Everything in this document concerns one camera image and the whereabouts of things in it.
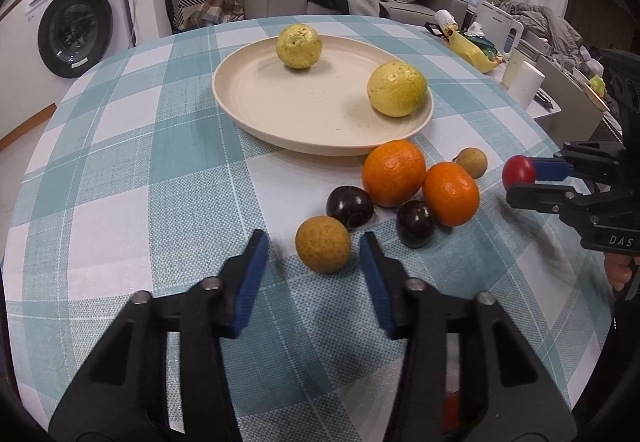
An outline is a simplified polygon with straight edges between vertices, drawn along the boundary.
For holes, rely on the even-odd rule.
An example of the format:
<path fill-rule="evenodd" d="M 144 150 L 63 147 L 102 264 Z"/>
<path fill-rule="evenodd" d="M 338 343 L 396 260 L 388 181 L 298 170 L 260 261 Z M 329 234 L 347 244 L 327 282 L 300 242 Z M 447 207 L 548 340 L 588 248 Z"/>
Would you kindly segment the right hand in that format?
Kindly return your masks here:
<path fill-rule="evenodd" d="M 639 257 L 625 256 L 624 254 L 605 254 L 604 269 L 608 282 L 612 287 L 621 292 L 631 280 L 631 263 L 640 264 Z"/>

